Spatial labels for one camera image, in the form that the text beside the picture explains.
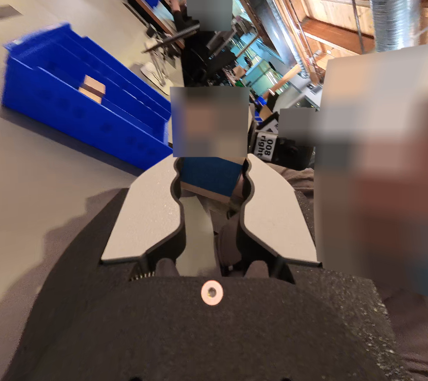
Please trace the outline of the black office chair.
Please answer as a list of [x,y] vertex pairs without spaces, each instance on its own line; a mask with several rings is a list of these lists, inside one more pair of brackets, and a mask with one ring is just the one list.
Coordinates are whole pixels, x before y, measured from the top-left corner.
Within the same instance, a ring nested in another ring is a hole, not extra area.
[[226,66],[235,64],[236,56],[229,49],[211,57],[208,43],[216,35],[214,31],[197,31],[185,38],[181,51],[181,68],[184,87],[207,86],[206,81]]

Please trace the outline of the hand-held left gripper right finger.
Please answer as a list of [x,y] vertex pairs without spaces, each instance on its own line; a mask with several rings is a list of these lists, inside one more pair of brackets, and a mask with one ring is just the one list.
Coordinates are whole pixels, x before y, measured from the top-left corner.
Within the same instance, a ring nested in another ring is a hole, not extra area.
[[243,169],[240,226],[245,238],[295,265],[317,266],[314,239],[293,187],[254,154]]

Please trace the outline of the white document stand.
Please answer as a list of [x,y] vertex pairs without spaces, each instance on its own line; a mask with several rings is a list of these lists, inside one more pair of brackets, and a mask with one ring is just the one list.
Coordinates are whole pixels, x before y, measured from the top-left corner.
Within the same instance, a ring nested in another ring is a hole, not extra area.
[[143,63],[140,71],[165,94],[167,99],[170,99],[170,90],[173,86],[173,82],[170,78],[167,66],[168,60],[171,59],[168,48],[161,47],[149,51],[149,49],[153,48],[161,41],[161,35],[155,31],[154,34],[149,36],[148,40],[144,42],[141,55],[144,56],[146,62]]

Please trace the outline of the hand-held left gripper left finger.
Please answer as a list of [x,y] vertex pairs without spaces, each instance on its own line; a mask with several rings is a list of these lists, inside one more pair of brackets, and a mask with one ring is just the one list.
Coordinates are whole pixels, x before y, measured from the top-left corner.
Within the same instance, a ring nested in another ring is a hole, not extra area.
[[167,157],[130,185],[101,262],[136,261],[185,231],[179,162]]

